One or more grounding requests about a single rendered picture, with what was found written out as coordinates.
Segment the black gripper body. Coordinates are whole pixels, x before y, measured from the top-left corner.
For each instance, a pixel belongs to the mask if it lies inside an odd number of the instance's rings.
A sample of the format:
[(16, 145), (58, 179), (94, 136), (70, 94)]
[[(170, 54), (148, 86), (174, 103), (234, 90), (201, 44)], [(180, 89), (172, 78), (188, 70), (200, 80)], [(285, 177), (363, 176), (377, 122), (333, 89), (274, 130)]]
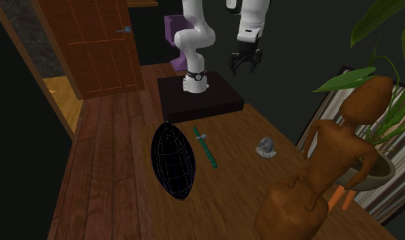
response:
[(247, 63), (253, 59), (262, 60), (262, 50), (258, 47), (259, 39), (255, 42), (242, 42), (238, 41), (238, 53), (245, 55), (245, 60), (243, 63)]

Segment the dark robot stand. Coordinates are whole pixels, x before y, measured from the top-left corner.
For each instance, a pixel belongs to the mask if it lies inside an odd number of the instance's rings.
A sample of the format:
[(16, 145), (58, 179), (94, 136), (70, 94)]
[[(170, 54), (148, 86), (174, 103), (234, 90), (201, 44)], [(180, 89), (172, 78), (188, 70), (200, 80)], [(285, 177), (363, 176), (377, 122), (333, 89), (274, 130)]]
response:
[(174, 124), (213, 117), (243, 109), (244, 99), (218, 73), (207, 73), (209, 88), (203, 93), (183, 90), (183, 77), (157, 79), (165, 121)]

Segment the grey stone figure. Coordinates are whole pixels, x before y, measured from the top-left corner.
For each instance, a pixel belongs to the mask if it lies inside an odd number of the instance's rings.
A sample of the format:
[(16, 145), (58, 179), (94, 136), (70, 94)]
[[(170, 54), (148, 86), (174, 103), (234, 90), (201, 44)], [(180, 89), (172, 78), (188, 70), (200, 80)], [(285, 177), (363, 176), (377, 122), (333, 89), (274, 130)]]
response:
[(274, 141), (270, 137), (264, 137), (256, 147), (256, 152), (260, 157), (269, 159), (277, 155), (274, 149)]

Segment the green beaded stick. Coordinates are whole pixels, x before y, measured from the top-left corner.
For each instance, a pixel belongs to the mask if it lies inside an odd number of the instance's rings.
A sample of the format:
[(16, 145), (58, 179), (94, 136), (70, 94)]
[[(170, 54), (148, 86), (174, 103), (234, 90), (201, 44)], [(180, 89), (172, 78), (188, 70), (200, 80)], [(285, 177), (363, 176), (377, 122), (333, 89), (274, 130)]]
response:
[(214, 169), (218, 168), (218, 164), (214, 158), (214, 156), (212, 155), (212, 153), (210, 152), (208, 145), (206, 144), (205, 140), (207, 139), (207, 135), (206, 134), (200, 134), (197, 127), (193, 127), (193, 132), (196, 135), (196, 140), (200, 143), (201, 147), (203, 148), (203, 151), (205, 152), (208, 160), (210, 161), (212, 167)]

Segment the black oval mesh bowl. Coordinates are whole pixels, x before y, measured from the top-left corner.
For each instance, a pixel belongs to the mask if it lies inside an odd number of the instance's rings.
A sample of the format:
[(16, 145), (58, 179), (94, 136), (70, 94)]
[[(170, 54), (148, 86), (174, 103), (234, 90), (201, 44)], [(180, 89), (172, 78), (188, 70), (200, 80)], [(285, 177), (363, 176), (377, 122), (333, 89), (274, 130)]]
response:
[(169, 122), (161, 123), (151, 141), (151, 166), (160, 185), (175, 199), (191, 192), (196, 160), (184, 133)]

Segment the brown wooden seated figure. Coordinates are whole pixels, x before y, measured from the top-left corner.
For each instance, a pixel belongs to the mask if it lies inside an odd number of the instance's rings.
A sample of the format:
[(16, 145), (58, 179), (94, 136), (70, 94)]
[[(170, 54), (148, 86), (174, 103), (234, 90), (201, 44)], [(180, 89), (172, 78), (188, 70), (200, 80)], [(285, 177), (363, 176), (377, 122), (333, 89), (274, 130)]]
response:
[(358, 105), (356, 101), (364, 93), (374, 100), (385, 97), (380, 88), (386, 85), (369, 83), (353, 91), (340, 106), (342, 125), (333, 120), (313, 122), (303, 149), (303, 156), (310, 159), (308, 167), (296, 168), (290, 177), (275, 182), (258, 210), (255, 229), (261, 240), (312, 240), (329, 212), (323, 194), (359, 157), (364, 158), (363, 166), (345, 188), (353, 188), (366, 179), (378, 151), (355, 135), (355, 130), (364, 121), (372, 121), (376, 113), (363, 113), (373, 104)]

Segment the potted green plant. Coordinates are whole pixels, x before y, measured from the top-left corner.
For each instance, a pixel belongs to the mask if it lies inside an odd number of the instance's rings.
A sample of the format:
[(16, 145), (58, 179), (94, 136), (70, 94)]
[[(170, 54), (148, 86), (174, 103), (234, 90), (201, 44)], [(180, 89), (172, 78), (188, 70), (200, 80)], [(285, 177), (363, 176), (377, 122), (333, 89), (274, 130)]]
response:
[[(376, 0), (365, 13), (364, 17), (352, 29), (350, 46), (354, 46), (357, 42), (361, 41), (375, 28), (384, 23), (386, 19), (403, 8), (405, 9), (405, 0)], [(402, 32), (401, 41), (402, 53), (405, 59), (405, 29)], [(389, 77), (372, 74), (375, 71), (375, 67), (372, 64), (375, 59), (379, 58), (376, 54), (377, 48), (377, 46), (374, 47), (367, 67), (336, 76), (317, 89), (317, 92), (338, 91), (342, 89), (358, 91), (369, 83), (377, 85), (378, 83), (385, 82), (387, 84), (385, 87), (380, 88), (380, 90), (386, 93), (385, 97), (374, 100), (369, 94), (364, 93), (356, 101), (358, 105), (368, 102), (373, 104), (367, 110), (362, 111), (363, 113), (367, 113), (369, 110), (373, 110), (376, 113), (372, 121), (363, 122), (364, 125), (368, 126), (368, 129), (365, 131), (364, 141), (373, 146), (381, 145), (394, 136), (405, 132), (405, 122), (400, 123), (405, 117), (405, 88), (402, 94), (398, 95), (398, 90), (394, 89), (393, 86), (399, 84), (399, 76), (397, 77), (397, 81), (393, 82)]]

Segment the brown wooden door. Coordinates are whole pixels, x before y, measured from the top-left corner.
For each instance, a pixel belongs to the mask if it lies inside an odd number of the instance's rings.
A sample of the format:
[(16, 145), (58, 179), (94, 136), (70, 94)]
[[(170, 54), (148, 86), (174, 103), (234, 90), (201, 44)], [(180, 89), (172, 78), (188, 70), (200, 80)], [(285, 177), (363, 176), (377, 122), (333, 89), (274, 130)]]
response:
[(145, 88), (127, 0), (30, 0), (85, 100)]

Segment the striped framed picture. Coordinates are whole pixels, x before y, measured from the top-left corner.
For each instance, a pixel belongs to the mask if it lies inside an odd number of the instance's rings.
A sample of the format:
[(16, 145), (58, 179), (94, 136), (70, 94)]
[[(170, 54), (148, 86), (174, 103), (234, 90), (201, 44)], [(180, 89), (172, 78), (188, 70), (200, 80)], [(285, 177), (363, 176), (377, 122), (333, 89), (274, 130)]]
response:
[[(400, 102), (400, 108), (405, 105), (405, 84), (399, 83), (399, 87), (396, 87), (396, 82), (393, 84), (393, 93), (397, 89), (395, 99), (393, 100), (391, 109), (395, 108), (395, 105)], [(324, 99), (318, 110), (312, 117), (311, 121), (307, 124), (304, 133), (302, 133), (297, 148), (303, 151), (305, 139), (309, 133), (311, 124), (318, 119), (332, 119), (337, 124), (341, 124), (343, 118), (339, 114), (339, 105), (347, 98), (354, 89), (340, 89), (335, 91), (326, 92)], [(388, 135), (396, 130), (403, 130), (405, 128), (405, 115), (400, 119), (401, 121), (389, 128), (381, 128), (384, 133), (381, 137), (374, 139), (378, 128), (383, 124), (383, 121), (387, 115), (387, 111), (378, 119), (376, 123), (370, 128), (369, 140), (384, 140)], [(379, 169), (377, 165), (381, 167), (385, 166), (385, 162), (390, 161), (395, 167), (395, 175), (390, 178), (384, 185), (372, 190), (359, 190), (362, 189), (360, 185), (355, 186), (356, 202), (360, 204), (374, 219), (385, 225), (391, 221), (391, 216), (399, 214), (399, 209), (405, 204), (405, 131), (401, 131), (399, 134), (393, 135), (387, 140), (380, 142), (376, 145), (376, 148), (380, 151), (380, 159), (376, 161), (372, 170)]]

